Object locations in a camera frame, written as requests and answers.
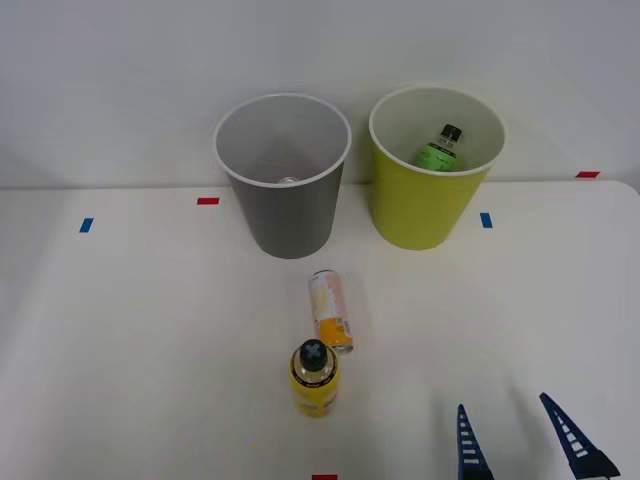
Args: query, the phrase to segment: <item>bottle cap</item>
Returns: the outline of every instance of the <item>bottle cap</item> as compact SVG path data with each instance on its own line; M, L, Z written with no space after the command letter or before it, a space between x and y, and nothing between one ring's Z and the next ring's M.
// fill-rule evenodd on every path
M457 142L460 138L460 135L462 135L462 130L447 123L442 129L442 133L440 135L442 135L443 137L447 137L454 142Z
M327 364L327 347L320 340L307 340L300 347L300 363L310 372L322 370Z

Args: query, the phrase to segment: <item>tape marker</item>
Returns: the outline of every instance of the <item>tape marker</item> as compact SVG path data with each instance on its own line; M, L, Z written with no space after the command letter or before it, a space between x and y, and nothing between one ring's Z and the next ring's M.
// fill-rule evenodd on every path
M600 174L600 172L583 171L583 172L578 173L578 175L576 175L576 178L596 178L599 174Z
M85 218L80 227L80 233L89 233L91 225L93 224L93 218Z
M218 197L200 197L198 198L198 205L217 205L220 203Z
M491 215L484 212L480 214L480 220L482 220L482 226L484 228L493 228L493 223L491 222Z

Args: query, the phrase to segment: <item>wastebasket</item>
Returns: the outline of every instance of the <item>wastebasket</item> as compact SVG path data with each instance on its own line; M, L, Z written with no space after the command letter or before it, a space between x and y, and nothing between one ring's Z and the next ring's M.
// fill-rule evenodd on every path
M337 108L293 93L242 103L213 135L253 238L280 258L311 255L328 240L350 146Z
M453 171L414 165L442 128L462 130ZM374 144L371 213L388 242L409 250L442 243L484 180L505 143L498 115L459 90L413 86L383 97L369 116Z

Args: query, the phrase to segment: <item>plastic bottle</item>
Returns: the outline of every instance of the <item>plastic bottle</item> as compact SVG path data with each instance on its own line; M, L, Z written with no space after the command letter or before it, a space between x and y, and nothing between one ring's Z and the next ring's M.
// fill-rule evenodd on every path
M418 154L416 166L437 172L450 172L456 165L455 147L462 130L445 125L440 136L424 146Z
M320 340L307 340L291 356L289 378L300 411L310 417L324 417L338 394L338 356Z

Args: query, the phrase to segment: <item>gray trash can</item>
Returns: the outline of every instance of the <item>gray trash can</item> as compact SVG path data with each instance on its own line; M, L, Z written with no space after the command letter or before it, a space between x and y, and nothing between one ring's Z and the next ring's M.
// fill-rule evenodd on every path
M350 146L337 108L291 93L242 103L213 135L253 238L280 258L306 257L328 240Z

